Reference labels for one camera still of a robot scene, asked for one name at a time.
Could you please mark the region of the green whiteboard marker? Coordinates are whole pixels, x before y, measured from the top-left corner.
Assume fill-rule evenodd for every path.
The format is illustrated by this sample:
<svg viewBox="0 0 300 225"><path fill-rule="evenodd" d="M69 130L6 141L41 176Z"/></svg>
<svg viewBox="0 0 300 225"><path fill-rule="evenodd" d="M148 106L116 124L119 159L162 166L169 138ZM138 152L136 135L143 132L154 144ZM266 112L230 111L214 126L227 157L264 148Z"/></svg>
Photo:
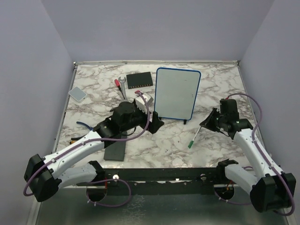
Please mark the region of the green whiteboard marker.
<svg viewBox="0 0 300 225"><path fill-rule="evenodd" d="M195 141L195 139L196 139L197 135L199 134L199 132L200 132L201 128L202 128L202 126L200 126L200 127L198 128L198 130L196 131L196 133L195 133L195 135L194 135L193 139L190 141L190 143L189 143L189 145L188 145L188 148L189 148L189 149L190 149L190 148L193 146L193 144L194 144L194 141Z"/></svg>

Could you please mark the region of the blue framed whiteboard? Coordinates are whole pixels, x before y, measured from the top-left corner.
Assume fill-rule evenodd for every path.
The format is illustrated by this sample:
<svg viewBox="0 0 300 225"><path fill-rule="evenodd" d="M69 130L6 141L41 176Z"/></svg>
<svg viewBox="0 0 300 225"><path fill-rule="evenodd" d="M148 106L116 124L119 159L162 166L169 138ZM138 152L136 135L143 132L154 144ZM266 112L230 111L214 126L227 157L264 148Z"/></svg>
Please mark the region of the blue framed whiteboard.
<svg viewBox="0 0 300 225"><path fill-rule="evenodd" d="M156 71L154 111L160 118L192 119L200 86L201 72L191 69L159 67Z"/></svg>

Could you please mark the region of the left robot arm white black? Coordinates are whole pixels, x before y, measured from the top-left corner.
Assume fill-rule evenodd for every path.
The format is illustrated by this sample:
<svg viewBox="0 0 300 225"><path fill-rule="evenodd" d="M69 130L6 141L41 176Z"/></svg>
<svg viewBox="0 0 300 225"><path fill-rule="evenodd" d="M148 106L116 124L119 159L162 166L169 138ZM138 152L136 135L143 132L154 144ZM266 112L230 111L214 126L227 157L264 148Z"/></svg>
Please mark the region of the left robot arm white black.
<svg viewBox="0 0 300 225"><path fill-rule="evenodd" d="M146 131L154 134L163 125L158 113L150 112L148 104L122 102L114 108L110 117L77 142L45 157L39 154L32 156L24 174L26 185L23 195L34 196L38 202L44 202L66 186L85 182L98 185L105 176L97 161L83 167L74 168L73 165L116 142L131 141Z"/></svg>

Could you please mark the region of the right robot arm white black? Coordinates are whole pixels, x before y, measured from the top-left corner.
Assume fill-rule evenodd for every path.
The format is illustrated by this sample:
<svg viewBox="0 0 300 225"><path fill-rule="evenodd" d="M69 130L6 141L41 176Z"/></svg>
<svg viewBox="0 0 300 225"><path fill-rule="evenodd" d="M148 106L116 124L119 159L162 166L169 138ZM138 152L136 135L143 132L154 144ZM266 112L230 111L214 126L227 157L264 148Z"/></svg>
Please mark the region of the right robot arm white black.
<svg viewBox="0 0 300 225"><path fill-rule="evenodd" d="M235 160L224 160L218 163L215 172L218 182L236 183L249 194L251 204L258 212L278 213L280 209L290 208L293 214L296 178L272 160L255 134L257 127L253 127L248 119L240 118L235 99L221 99L220 108L213 108L200 126L213 132L225 131L243 150L255 172L249 173Z"/></svg>

